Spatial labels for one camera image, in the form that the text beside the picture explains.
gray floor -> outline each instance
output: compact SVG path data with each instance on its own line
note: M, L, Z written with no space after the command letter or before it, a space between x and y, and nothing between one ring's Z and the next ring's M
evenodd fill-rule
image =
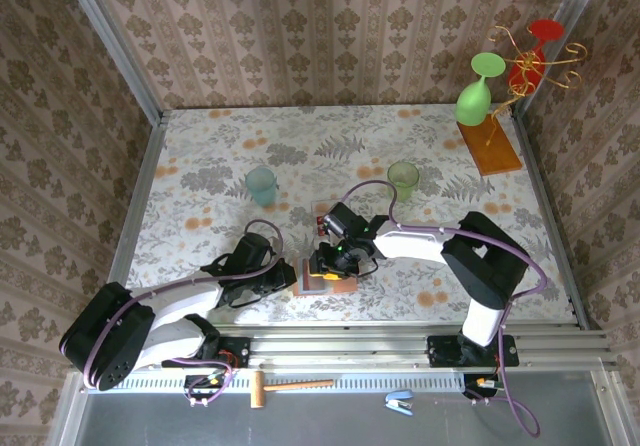
M512 374L512 390L538 416L540 439L521 432L506 404L438 404L418 395L412 418L382 406L380 394L245 394L191 408L181 395L92 395L76 446L609 445L585 374ZM461 395L439 396L461 398Z

green cup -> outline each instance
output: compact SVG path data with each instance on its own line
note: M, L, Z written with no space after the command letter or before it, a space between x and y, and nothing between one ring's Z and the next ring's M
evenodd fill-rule
M413 164L399 161L387 171L387 179L398 190L398 201L406 201L420 182L420 171Z
M276 175L269 168L258 166L244 177L253 200L263 208L276 202Z

light blue cup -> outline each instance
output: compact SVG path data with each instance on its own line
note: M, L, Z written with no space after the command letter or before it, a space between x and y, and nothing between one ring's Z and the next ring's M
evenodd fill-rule
M276 175L265 166L258 166L244 177L253 200L263 208L276 202Z

green wine glass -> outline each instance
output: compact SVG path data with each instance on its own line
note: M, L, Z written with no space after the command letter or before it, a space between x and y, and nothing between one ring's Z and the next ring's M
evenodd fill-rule
M464 88L456 103L456 120L465 126L478 126L487 117L491 107L491 91L485 78L501 75L507 65L494 53L479 53L471 59L471 68L480 79Z

cable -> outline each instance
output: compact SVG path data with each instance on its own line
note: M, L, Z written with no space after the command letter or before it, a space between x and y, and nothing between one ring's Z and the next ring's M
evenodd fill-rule
M494 358L496 360L496 367L493 370L493 373L491 373L491 375L486 376L485 378L483 378L485 381L491 381L491 380L498 380L499 381L500 380L500 378L498 377L498 373L500 372L500 355L496 354L496 355L494 355ZM460 365L460 367L464 367L464 363L465 363L465 361L464 361L464 359L462 359L462 360L460 360L460 362L458 364ZM480 380L480 378L475 379L475 380L471 380L471 381L465 383L464 385L465 385L465 387L471 386L473 384L477 385L479 380Z
M238 367L238 358L231 351L227 349L221 349L220 351L218 351L218 356L224 357L231 367Z
M518 422L518 424L520 425L520 427L527 433L529 434L529 436L531 436L532 438L538 438L540 436L540 423L538 422L537 418L535 417L535 415L528 409L526 408L526 406L524 406L522 403L516 401L515 399L513 399L513 397L511 396L511 392L509 390L509 382L507 380L507 374L506 374L506 369L505 369L505 361L504 361L504 328L505 328L505 323L507 321L507 317L509 316L509 313L511 312L511 306L513 305L514 301L518 298L522 298L523 296L527 296L530 294L535 294L535 293L540 293L544 288L547 287L547 283L548 283L548 279L547 279L547 275L545 274L545 272L542 270L542 268L538 265L538 263L536 263L531 257L529 257L527 254L523 253L522 251L520 251L519 249L506 244L500 240L491 238L489 236L485 236L483 234L479 234L479 233L474 233L472 231L464 231L462 229L457 229L457 228L444 228L444 227L438 227L438 226L405 226L401 223L399 223L394 217L393 217L393 207L395 206L396 203L396 199L398 197L398 191L396 190L396 187L388 182L388 181L382 181L382 180L378 180L378 179L373 179L370 181L364 181L360 184L357 184L356 186L354 186L353 188L351 188L349 191L347 191L347 193L342 197L342 199L340 200L341 202L345 202L347 200L347 198L358 188L361 188L362 186L366 186L368 184L384 184L385 186L389 186L392 190L393 190L393 199L391 200L391 203L389 204L389 220L401 231L409 231L409 232L416 232L416 233L430 233L430 234L451 234L451 235L460 235L460 236L466 236L468 238L472 238L472 239L477 239L480 240L484 243L487 244L491 244L493 246L497 246L498 248L503 249L504 251L507 251L508 253L513 254L515 257L517 257L518 259L520 259L521 261L525 262L528 266L531 266L531 268L538 273L538 275L540 276L540 282L534 286L531 289L528 289L526 291L522 291L520 293L516 293L514 294L509 301L507 302L507 305L505 306L504 312L502 313L502 318L500 319L500 323L498 325L498 358L500 361L500 373L502 375L502 383L504 385L504 393L506 398L495 398L494 400L501 400L501 401L506 401L507 403L509 403L509 407L511 408L511 412L513 413L514 417L516 418L516 421ZM527 415L533 419L533 422L535 423L536 429L535 431L532 431L531 429L529 429L527 427L527 425L524 424L524 422L522 421L522 418L520 417L520 415L518 414L516 407L519 407L521 410L523 410L525 413L527 413Z
M278 236L278 242L280 244L278 244L278 253L272 258L272 260L269 262L269 264L267 264L266 266L264 266L263 268L258 269L257 271L254 271L252 273L243 273L243 274L231 274L228 276L215 276L215 277L210 277L210 278L190 278L190 279L184 279L182 281L177 281L171 284L167 284L166 286L161 286L160 288L154 289L153 291L149 291L146 293L141 294L140 296L136 296L135 298L131 298L129 301L127 301L124 305L122 305L122 307L116 311L116 313L109 319L109 322L106 324L106 326L104 327L104 329L100 332L100 334L98 335L98 339L96 340L96 342L93 344L93 347L91 348L91 351L89 353L89 356L87 357L87 361L84 365L84 368L82 370L82 376L83 376L83 380L84 380L84 384L87 388L95 388L96 383L97 383L97 371L94 371L93 374L91 374L91 367L93 366L93 362L96 359L96 356L98 355L98 351L100 351L100 347L102 346L102 344L104 343L107 335L109 334L109 332L118 324L118 322L120 321L120 318L124 315L124 313L127 312L127 310L129 310L132 306L134 306L135 304L139 303L140 301L143 301L145 299L149 299L151 297L153 297L156 294L162 294L162 293L166 293L168 291L172 291L174 289L177 288L181 288L183 286L191 286L193 284L198 284L198 283L206 283L206 282L210 282L211 280L214 281L227 281L227 280L237 280L237 279L249 279L249 278L254 278L256 276L260 276L261 274L269 271L272 267L274 267L276 265L276 263L280 260L280 258L282 257L283 254L283 249L284 249L284 239L282 237L282 233L280 232L280 229L278 229L278 227L273 224L270 221L267 221L266 219L253 219L251 221L249 221L247 223L247 225L244 228L244 234L247 233L247 231L249 230L249 227L255 223L263 223L266 224L267 226L270 226L271 228L274 229L274 231L276 232L276 235Z
M197 366L222 366L227 370L222 386L220 386L218 391L213 393L213 395L207 399L207 404L215 401L218 398L218 396L220 396L223 393L223 391L227 389L227 387L229 387L229 385L231 384L231 381L233 381L234 375L233 375L233 370L231 369L231 366L229 366L227 363L223 363L222 361L213 361L208 359L189 359L189 358L185 358L185 359L178 358L178 359L172 359L171 361L173 361L174 363L186 364L189 366L196 366L196 365ZM189 399L190 402L194 400L193 390L198 385L200 385L203 380L207 379L208 377L209 375L201 376L199 379L196 379L191 383L191 385L189 385L189 388L187 389L187 399Z
M471 394L471 395L476 397L476 402L474 403L472 401L471 402L472 405L477 404L477 402L484 402L487 405L490 405L491 403L498 403L498 402L499 403L508 403L509 402L509 400L507 398L503 398L503 397L500 397L500 396L493 396L491 398L485 398L484 396L481 396L480 394L478 394L475 391L470 390L470 389L466 389L465 393L469 393L469 394ZM437 403L469 404L469 400L468 399L458 399L458 398L435 399L434 402L436 404ZM531 411L527 406L525 406L523 403L521 403L517 399L512 399L512 403L514 405L514 408L520 409L520 411L522 411L522 413L524 413L527 416L529 416L529 418L531 418L531 420L535 423L536 429L540 430L540 423L538 423L538 419L536 418L535 414L533 414L533 411Z
M366 271L366 272L364 272L364 273L361 273L361 274L357 275L357 276L356 276L356 279L366 278L367 276L369 276L369 275L371 275L371 274L375 273L375 272L378 270L378 268L379 268L379 266L378 266L378 262L377 262L375 259L372 259L371 261L373 262L373 264L375 264L375 265L376 265L376 267L375 267L375 268L373 268L371 271Z

